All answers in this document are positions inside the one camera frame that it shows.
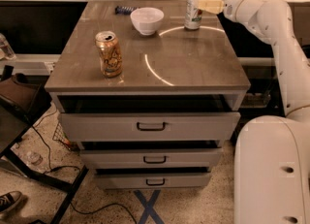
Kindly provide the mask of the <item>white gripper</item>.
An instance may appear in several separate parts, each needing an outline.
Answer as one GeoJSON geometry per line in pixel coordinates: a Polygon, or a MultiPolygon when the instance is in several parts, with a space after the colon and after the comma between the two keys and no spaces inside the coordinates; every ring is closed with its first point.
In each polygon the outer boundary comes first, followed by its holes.
{"type": "Polygon", "coordinates": [[[256,12],[255,0],[200,0],[200,10],[224,16],[232,22],[248,22],[256,12]]]}

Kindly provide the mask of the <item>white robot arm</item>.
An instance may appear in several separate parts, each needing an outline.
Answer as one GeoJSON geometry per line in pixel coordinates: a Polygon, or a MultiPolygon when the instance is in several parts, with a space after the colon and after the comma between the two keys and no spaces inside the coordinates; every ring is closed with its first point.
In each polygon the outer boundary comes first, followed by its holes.
{"type": "Polygon", "coordinates": [[[310,224],[310,64],[283,0],[200,0],[271,45],[284,116],[241,129],[234,157],[234,224],[310,224]]]}

